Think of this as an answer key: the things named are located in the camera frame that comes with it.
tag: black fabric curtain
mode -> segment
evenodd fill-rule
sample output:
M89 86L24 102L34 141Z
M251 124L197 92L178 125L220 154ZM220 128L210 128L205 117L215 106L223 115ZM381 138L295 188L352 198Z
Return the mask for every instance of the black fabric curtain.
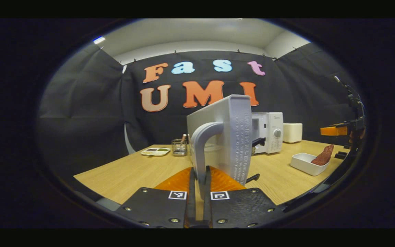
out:
M89 45L50 80L39 106L37 142L45 162L75 190L101 197L73 175L128 155L120 104L122 65Z

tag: ceiling light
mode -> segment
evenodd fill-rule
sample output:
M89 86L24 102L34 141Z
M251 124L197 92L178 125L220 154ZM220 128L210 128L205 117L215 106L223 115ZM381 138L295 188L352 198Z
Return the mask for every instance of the ceiling light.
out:
M102 42L104 40L105 40L105 38L103 36L101 36L100 38L97 38L97 39L94 40L94 44L98 44L98 43L100 43L100 42Z

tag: white wall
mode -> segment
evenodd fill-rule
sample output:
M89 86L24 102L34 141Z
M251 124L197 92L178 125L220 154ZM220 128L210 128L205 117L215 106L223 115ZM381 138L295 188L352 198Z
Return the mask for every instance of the white wall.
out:
M185 52L185 51L197 51L197 50L226 50L226 51L237 51L245 53L252 53L257 55L269 56L268 53L264 49L243 45L243 44L234 44L227 42L217 42L217 41L181 41L181 42L172 42L166 44L158 44L153 46L144 47L137 50L132 50L127 53L123 53L121 55L117 55L115 60L120 62L121 64L128 64L133 62L133 59L141 60L145 58L150 58L154 56L165 55L169 53L176 52Z
M308 43L310 43L310 41L286 30L275 37L275 39L266 46L265 50L270 57L280 58L293 51L293 47L298 48Z

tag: metal mesh cup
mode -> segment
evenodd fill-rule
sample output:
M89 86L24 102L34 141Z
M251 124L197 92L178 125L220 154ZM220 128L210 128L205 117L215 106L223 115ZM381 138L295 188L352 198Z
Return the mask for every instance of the metal mesh cup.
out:
M173 155L186 155L187 154L187 139L181 143L181 139L173 139L171 141L171 150Z

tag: red meat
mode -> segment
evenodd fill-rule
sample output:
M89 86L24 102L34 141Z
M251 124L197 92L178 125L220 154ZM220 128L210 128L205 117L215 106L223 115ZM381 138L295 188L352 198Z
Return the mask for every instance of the red meat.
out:
M324 151L320 153L313 161L312 163L318 166L323 166L327 164L330 161L330 158L332 157L332 152L333 152L334 145L331 144L327 147L324 148Z

